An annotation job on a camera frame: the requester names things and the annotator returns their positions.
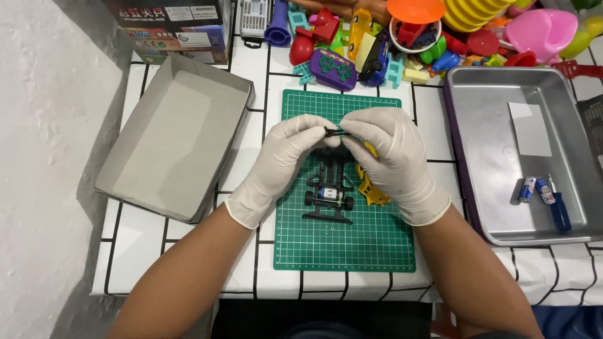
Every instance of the silver metal tray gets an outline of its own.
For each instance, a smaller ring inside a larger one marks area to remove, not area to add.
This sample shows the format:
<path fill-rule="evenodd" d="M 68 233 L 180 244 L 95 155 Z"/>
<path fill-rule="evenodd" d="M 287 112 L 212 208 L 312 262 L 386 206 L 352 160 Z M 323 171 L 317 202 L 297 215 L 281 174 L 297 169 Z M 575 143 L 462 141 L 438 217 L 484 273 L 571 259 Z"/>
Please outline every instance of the silver metal tray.
<path fill-rule="evenodd" d="M 498 246 L 603 239 L 603 181 L 563 75 L 552 68 L 457 67 L 444 97 L 472 226 Z M 540 105 L 552 157 L 520 155 L 508 104 Z M 538 195 L 517 201 L 526 176 L 551 173 L 572 231 L 561 234 Z"/>

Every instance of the orange plastic lid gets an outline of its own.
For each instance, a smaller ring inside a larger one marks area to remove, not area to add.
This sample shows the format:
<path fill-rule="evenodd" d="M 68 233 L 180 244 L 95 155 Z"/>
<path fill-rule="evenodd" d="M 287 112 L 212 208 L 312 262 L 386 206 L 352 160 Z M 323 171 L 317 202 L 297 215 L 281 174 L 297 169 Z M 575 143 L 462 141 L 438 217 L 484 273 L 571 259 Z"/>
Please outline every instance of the orange plastic lid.
<path fill-rule="evenodd" d="M 446 12 L 441 0 L 387 0 L 386 6 L 394 18 L 411 24 L 429 24 Z"/>

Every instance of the white latex glove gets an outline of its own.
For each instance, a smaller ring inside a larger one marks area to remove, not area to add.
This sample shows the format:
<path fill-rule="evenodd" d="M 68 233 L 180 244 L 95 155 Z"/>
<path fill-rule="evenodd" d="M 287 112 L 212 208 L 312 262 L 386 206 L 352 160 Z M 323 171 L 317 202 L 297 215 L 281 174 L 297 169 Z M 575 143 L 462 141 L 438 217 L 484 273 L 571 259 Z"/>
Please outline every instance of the white latex glove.
<path fill-rule="evenodd" d="M 448 209 L 450 195 L 429 176 L 421 134 L 404 110 L 357 110 L 346 114 L 339 126 L 377 150 L 375 158 L 358 138 L 341 139 L 371 182 L 397 203 L 408 224 L 431 224 Z"/>
<path fill-rule="evenodd" d="M 237 223 L 248 229 L 257 228 L 270 204 L 289 189 L 310 151 L 326 145 L 339 146 L 338 136 L 324 139 L 325 127 L 337 129 L 325 118 L 304 114 L 270 129 L 251 171 L 224 201 Z"/>

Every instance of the green cutting mat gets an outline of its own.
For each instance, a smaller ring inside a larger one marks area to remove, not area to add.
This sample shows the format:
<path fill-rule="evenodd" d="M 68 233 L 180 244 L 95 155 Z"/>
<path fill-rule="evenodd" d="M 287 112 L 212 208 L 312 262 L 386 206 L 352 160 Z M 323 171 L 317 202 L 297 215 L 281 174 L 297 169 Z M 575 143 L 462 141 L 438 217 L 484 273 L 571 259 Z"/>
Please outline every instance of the green cutting mat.
<path fill-rule="evenodd" d="M 399 99 L 361 97 L 357 95 L 283 91 L 282 119 L 310 113 L 338 124 L 344 114 L 369 107 L 401 107 Z M 348 193 L 354 198 L 354 210 L 342 214 L 353 225 L 303 219 L 302 214 L 314 210 L 305 206 L 304 194 L 314 190 L 306 179 L 318 172 L 320 161 L 309 156 L 289 191 L 277 202 L 274 237 L 274 268 L 304 271 L 376 271 L 415 272 L 412 227 L 392 202 L 383 207 L 367 206 L 366 198 L 356 189 L 361 183 L 354 163 L 347 163 L 345 175 L 355 188 Z M 333 215 L 331 208 L 322 213 Z"/>

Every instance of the product box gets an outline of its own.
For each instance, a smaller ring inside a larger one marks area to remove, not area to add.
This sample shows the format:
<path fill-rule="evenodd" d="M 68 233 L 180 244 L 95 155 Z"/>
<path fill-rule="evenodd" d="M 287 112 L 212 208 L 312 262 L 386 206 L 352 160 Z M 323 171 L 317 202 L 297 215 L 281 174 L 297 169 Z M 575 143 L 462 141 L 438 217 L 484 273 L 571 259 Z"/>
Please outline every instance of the product box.
<path fill-rule="evenodd" d="M 223 51 L 227 49 L 228 26 L 165 28 L 120 28 L 134 49 L 156 51 Z"/>
<path fill-rule="evenodd" d="M 144 63 L 150 65 L 161 65 L 170 55 L 187 57 L 196 62 L 211 65 L 228 65 L 228 49 L 225 51 L 154 51 L 152 49 L 135 49 L 134 51 Z"/>
<path fill-rule="evenodd" d="M 121 27 L 222 25 L 229 0 L 102 0 Z"/>
<path fill-rule="evenodd" d="M 212 201 L 253 83 L 183 57 L 168 57 L 136 104 L 95 189 L 185 223 Z"/>

